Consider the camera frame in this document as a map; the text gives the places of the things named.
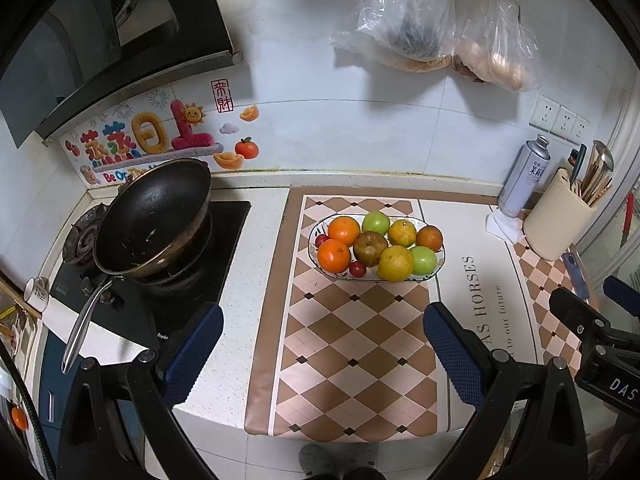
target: speckled countertop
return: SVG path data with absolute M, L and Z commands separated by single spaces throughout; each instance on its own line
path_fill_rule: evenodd
M 187 401 L 177 406 L 184 412 L 244 428 L 244 409 L 255 338 L 266 290 L 271 258 L 280 229 L 289 189 L 240 188 L 212 190 L 212 201 L 248 200 L 251 209 L 238 240 L 236 253 L 220 298 L 225 327 L 220 341 L 202 369 Z M 97 203 L 112 199 L 95 200 Z M 62 256 L 49 276 L 52 283 Z M 43 323 L 67 341 L 78 315 L 55 298 L 50 298 Z M 91 323 L 81 354 L 93 356 L 101 364 L 133 359 L 143 348 L 136 343 Z

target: clear plastic bag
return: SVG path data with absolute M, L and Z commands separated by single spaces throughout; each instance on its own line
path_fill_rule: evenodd
M 456 64 L 512 92 L 534 89 L 540 59 L 519 0 L 465 0 L 459 10 Z
M 388 66 L 427 72 L 451 63 L 455 22 L 454 0 L 359 0 L 332 40 Z

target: cabinet handle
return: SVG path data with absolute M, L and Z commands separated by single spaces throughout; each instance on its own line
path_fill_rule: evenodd
M 49 422 L 53 422 L 55 418 L 55 397 L 53 392 L 49 392 Z

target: black cable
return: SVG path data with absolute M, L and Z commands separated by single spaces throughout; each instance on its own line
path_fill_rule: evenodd
M 11 375 L 15 385 L 18 387 L 18 393 L 20 393 L 20 396 L 24 401 L 25 408 L 27 409 L 27 415 L 29 415 L 29 420 L 33 427 L 33 433 L 35 434 L 38 446 L 40 446 L 40 450 L 42 451 L 42 460 L 44 461 L 44 467 L 47 470 L 47 477 L 49 477 L 49 480 L 56 480 L 56 463 L 53 462 L 53 455 L 51 454 L 49 445 L 44 437 L 44 432 L 42 431 L 42 426 L 40 425 L 40 419 L 38 418 L 36 408 L 33 405 L 33 400 L 29 395 L 27 386 L 25 386 L 24 381 L 20 376 L 18 368 L 15 367 L 14 361 L 11 359 L 9 352 L 2 341 L 0 341 L 0 359 L 2 359 L 9 375 Z

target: black frying pan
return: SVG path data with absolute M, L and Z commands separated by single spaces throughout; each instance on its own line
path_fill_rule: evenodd
M 179 158 L 159 164 L 120 190 L 94 242 L 95 263 L 107 278 L 76 319 L 62 358 L 63 374 L 78 356 L 98 298 L 115 279 L 152 275 L 180 256 L 205 219 L 210 187 L 206 162 Z

